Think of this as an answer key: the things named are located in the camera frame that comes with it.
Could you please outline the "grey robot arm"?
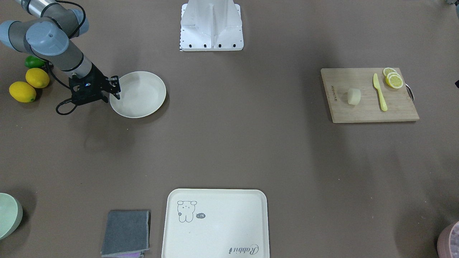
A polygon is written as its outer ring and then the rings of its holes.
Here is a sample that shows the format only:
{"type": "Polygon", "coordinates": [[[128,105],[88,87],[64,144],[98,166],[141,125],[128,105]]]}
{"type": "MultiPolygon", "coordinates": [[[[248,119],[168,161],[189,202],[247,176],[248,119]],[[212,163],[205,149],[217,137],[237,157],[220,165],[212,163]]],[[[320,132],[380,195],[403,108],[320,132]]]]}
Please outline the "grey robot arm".
{"type": "Polygon", "coordinates": [[[15,51],[50,62],[68,76],[70,102],[85,105],[94,101],[108,102],[107,94],[120,99],[118,76],[106,77],[71,41],[86,33],[89,21],[85,10],[77,5],[67,9],[62,0],[19,0],[35,20],[7,20],[0,26],[1,42],[15,51]]]}

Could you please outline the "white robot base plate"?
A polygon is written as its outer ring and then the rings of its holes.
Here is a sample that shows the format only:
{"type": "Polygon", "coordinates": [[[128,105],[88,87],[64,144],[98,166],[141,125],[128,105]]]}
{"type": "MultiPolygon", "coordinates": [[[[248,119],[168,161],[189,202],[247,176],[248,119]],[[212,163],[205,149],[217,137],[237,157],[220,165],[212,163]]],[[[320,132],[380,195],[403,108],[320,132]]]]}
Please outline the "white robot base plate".
{"type": "Polygon", "coordinates": [[[241,7],[232,0],[189,0],[181,6],[180,51],[240,51],[241,7]]]}

